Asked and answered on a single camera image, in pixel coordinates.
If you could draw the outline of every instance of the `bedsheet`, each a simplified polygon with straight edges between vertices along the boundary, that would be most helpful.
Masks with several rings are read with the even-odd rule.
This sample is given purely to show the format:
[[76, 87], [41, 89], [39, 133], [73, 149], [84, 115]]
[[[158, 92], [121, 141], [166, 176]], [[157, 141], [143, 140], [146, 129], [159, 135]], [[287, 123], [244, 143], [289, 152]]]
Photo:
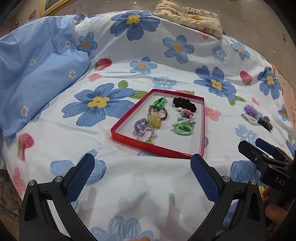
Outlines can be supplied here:
[[[213, 205], [189, 160], [156, 157], [110, 134], [152, 88], [205, 98], [204, 159], [221, 175], [258, 180], [254, 165], [239, 161], [246, 160], [237, 149], [241, 140], [255, 144], [260, 137], [294, 153], [279, 80], [265, 58], [241, 42], [145, 11], [74, 18], [75, 46], [90, 56], [88, 71], [51, 100], [12, 144], [3, 143], [2, 155], [21, 197], [29, 180], [49, 182], [91, 153], [95, 169], [72, 206], [98, 240], [187, 240]], [[241, 113], [267, 115], [273, 131], [249, 124]]]

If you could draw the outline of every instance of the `finger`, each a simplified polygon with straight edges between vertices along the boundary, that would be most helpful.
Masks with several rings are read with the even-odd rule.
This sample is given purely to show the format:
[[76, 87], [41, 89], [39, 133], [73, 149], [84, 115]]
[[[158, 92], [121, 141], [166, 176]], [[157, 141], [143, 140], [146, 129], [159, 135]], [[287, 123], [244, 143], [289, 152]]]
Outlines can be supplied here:
[[287, 211], [281, 208], [280, 206], [270, 204], [265, 209], [266, 216], [274, 221], [276, 224], [281, 225], [285, 217], [287, 216]]
[[269, 199], [269, 196], [263, 196], [263, 197], [262, 197], [262, 202], [263, 202], [263, 206], [264, 206], [264, 207], [267, 206], [268, 199]]
[[148, 237], [143, 237], [143, 238], [139, 238], [139, 239], [133, 239], [131, 241], [150, 241], [150, 238]]
[[262, 196], [269, 196], [271, 191], [271, 187], [267, 187], [264, 189]]

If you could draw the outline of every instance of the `blue pillow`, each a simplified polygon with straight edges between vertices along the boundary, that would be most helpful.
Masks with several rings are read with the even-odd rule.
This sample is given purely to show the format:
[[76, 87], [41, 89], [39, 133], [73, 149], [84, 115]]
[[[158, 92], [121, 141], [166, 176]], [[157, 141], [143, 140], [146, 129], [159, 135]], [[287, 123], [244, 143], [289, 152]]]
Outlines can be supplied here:
[[74, 19], [45, 17], [0, 38], [0, 127], [15, 135], [91, 61], [74, 46]]

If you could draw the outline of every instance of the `picture frame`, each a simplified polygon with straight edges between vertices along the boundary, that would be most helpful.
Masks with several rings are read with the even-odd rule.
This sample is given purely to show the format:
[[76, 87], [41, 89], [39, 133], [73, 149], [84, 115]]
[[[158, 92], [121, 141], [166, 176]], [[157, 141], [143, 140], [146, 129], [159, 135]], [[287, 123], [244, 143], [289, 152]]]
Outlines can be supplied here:
[[39, 17], [51, 15], [53, 12], [65, 7], [75, 0], [41, 0]]

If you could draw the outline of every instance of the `purple flower hair clip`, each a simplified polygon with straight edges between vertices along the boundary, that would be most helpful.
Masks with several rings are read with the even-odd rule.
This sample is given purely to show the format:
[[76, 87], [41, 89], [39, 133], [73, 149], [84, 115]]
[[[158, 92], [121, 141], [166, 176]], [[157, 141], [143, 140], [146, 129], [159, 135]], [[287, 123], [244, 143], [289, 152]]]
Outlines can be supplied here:
[[254, 108], [254, 106], [247, 104], [244, 107], [244, 111], [247, 115], [250, 115], [255, 119], [258, 119], [258, 111]]

